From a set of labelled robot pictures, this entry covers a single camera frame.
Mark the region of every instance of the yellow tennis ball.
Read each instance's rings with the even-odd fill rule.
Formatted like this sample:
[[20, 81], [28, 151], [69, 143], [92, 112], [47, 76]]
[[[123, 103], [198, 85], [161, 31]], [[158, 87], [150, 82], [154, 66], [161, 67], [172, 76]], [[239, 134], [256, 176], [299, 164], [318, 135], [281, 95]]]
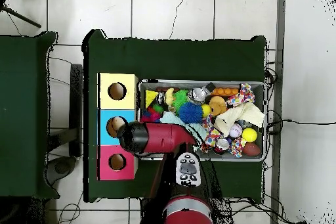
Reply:
[[202, 110], [203, 110], [203, 118], [207, 117], [212, 111], [211, 107], [208, 104], [203, 104]]
[[242, 137], [247, 142], [254, 142], [255, 139], [257, 139], [257, 136], [258, 136], [257, 132], [254, 129], [251, 129], [250, 127], [243, 130]]

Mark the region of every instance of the toy bin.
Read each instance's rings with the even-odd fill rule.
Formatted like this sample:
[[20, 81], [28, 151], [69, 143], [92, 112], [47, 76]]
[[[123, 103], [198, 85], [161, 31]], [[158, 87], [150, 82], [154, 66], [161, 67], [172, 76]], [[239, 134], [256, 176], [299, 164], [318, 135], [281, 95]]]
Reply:
[[[189, 80], [141, 80], [137, 85], [137, 97], [140, 101], [140, 106], [137, 107], [136, 117], [139, 120], [141, 117], [141, 110], [145, 109], [145, 100], [146, 100], [146, 90], [155, 91], [156, 88], [179, 88], [179, 89], [187, 89], [191, 90], [196, 87], [203, 87], [207, 85], [209, 82], [215, 84], [216, 88], [240, 88], [241, 83], [245, 82], [237, 82], [237, 81], [189, 81]], [[210, 150], [207, 154], [203, 153], [201, 150], [197, 151], [197, 154], [201, 160], [211, 159], [212, 161], [219, 162], [260, 162], [264, 159], [266, 153], [266, 87], [263, 82], [248, 82], [250, 84], [251, 89], [255, 95], [255, 106], [259, 108], [259, 110], [265, 114], [264, 123], [261, 128], [257, 126], [253, 126], [253, 129], [258, 133], [257, 140], [255, 144], [261, 149], [261, 153], [258, 156], [247, 156], [243, 154], [241, 158], [235, 157], [233, 154], [229, 152], [225, 152], [223, 155], [219, 156]], [[150, 156], [143, 157], [143, 160], [161, 160], [163, 154], [151, 154]]]

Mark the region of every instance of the wooden block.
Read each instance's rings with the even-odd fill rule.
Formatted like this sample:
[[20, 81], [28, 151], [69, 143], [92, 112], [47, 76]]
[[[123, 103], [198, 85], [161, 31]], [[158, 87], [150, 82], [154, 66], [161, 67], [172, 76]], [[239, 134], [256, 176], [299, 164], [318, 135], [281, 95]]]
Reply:
[[113, 138], [106, 129], [109, 119], [114, 117], [123, 117], [127, 122], [135, 121], [135, 110], [100, 110], [100, 145], [119, 145], [119, 139]]
[[126, 152], [121, 146], [100, 146], [97, 150], [99, 181], [131, 180], [138, 169], [138, 158]]
[[138, 78], [134, 74], [97, 74], [100, 109], [135, 109]]

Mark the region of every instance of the baseball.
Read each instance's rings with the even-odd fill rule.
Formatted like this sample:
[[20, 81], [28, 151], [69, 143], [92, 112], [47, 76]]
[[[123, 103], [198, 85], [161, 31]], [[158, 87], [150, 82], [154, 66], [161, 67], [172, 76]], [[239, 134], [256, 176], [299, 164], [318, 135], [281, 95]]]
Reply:
[[240, 135], [242, 135], [242, 132], [243, 132], [242, 127], [239, 124], [235, 123], [230, 129], [229, 135], [232, 138], [237, 138]]

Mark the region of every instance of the green cloth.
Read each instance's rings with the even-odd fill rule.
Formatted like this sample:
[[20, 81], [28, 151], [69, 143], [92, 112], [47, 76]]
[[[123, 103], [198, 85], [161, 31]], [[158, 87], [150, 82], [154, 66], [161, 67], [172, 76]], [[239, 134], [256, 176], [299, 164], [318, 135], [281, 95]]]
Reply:
[[0, 36], [0, 196], [59, 197], [44, 178], [46, 56], [55, 39]]
[[[98, 72], [135, 74], [138, 79], [264, 81], [264, 37], [251, 41], [216, 39], [183, 41], [106, 39], [92, 30], [83, 41], [85, 75], [89, 77], [88, 197], [125, 198], [149, 195], [159, 162], [139, 161], [135, 180], [96, 179], [96, 102]], [[205, 171], [209, 162], [203, 162]], [[223, 197], [261, 201], [262, 162], [213, 162]]]

